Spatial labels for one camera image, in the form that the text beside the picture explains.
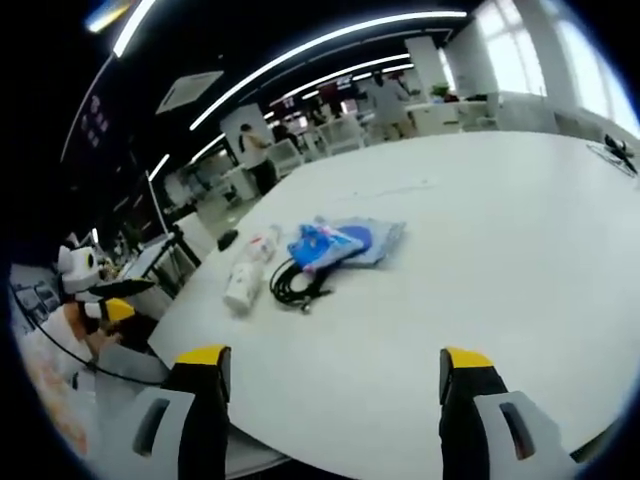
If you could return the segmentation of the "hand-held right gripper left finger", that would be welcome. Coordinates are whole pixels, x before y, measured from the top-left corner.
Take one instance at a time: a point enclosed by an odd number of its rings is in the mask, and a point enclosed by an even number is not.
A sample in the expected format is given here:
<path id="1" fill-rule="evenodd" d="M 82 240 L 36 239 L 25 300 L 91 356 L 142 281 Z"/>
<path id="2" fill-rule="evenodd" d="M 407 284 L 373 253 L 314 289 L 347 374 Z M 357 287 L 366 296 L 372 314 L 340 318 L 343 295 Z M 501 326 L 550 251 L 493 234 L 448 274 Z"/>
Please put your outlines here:
<path id="1" fill-rule="evenodd" d="M 157 385 L 127 395 L 106 420 L 101 479 L 223 479 L 231 349 L 179 355 Z"/>

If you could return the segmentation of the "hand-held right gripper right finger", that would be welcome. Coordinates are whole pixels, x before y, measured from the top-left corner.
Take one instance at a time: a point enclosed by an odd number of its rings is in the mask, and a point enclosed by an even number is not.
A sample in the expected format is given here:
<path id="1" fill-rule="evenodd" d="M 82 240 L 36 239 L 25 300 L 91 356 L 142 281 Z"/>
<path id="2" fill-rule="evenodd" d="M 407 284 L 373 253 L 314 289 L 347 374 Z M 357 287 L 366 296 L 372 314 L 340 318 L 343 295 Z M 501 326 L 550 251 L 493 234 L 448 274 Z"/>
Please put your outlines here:
<path id="1" fill-rule="evenodd" d="M 439 437 L 445 479 L 571 479 L 578 464 L 558 425 L 492 361 L 456 347 L 440 352 Z"/>

